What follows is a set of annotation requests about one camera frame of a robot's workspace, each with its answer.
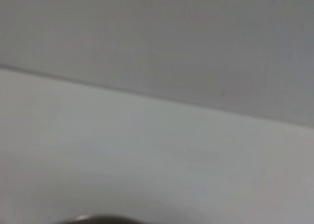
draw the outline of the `white surface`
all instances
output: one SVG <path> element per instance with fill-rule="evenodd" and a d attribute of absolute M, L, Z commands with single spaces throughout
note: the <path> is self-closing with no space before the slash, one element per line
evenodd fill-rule
<path fill-rule="evenodd" d="M 0 0 L 0 62 L 314 126 L 314 0 Z"/>
<path fill-rule="evenodd" d="M 0 71 L 0 219 L 309 224 L 314 130 Z"/>

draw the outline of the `white ceiling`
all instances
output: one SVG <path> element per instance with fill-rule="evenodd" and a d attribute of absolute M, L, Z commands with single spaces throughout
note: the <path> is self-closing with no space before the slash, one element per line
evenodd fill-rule
<path fill-rule="evenodd" d="M 314 0 L 0 0 L 0 62 L 314 125 Z"/>

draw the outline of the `white wall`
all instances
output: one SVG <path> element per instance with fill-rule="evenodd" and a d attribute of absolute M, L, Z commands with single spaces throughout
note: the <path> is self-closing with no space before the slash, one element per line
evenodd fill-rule
<path fill-rule="evenodd" d="M 314 126 L 314 0 L 0 0 L 0 62 Z"/>
<path fill-rule="evenodd" d="M 0 71 L 0 220 L 314 220 L 314 130 Z"/>

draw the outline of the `dark object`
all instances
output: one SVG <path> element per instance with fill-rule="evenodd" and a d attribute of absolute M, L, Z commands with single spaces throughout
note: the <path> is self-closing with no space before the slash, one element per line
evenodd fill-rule
<path fill-rule="evenodd" d="M 59 224 L 143 224 L 129 218 L 118 216 L 78 216 Z"/>

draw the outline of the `gray wall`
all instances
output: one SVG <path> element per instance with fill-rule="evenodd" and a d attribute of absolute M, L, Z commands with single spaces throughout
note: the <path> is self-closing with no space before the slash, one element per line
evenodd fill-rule
<path fill-rule="evenodd" d="M 314 220 L 314 130 L 0 71 L 0 222 Z"/>
<path fill-rule="evenodd" d="M 0 62 L 314 125 L 314 0 L 0 0 Z"/>

